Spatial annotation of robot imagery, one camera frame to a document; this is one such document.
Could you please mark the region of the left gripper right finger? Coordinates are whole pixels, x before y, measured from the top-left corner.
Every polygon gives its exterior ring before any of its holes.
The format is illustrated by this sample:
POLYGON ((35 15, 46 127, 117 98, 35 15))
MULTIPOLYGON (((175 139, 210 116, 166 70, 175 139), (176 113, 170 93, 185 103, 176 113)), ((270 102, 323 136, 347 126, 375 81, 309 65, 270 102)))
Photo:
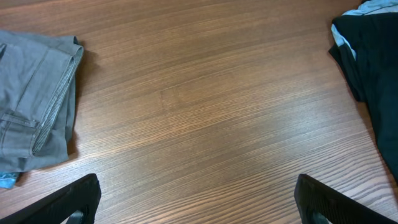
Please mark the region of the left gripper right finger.
POLYGON ((307 174, 300 174, 294 198, 304 224, 397 224, 307 174))

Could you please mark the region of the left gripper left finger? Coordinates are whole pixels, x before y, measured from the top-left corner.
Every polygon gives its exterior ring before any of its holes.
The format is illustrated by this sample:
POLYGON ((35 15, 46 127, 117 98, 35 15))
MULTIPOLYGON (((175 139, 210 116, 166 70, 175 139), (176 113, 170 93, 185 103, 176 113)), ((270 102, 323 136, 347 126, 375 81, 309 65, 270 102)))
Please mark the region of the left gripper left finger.
POLYGON ((1 219, 1 224, 94 223, 101 198, 96 174, 88 174, 1 219))

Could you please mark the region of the grey shorts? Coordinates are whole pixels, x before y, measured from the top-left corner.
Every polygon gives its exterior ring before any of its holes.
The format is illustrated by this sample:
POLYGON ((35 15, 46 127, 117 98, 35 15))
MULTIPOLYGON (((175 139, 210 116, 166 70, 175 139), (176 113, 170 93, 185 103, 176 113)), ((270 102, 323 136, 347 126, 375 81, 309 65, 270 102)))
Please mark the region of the grey shorts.
POLYGON ((27 172, 68 160, 83 52, 73 35, 1 31, 2 171, 27 172))

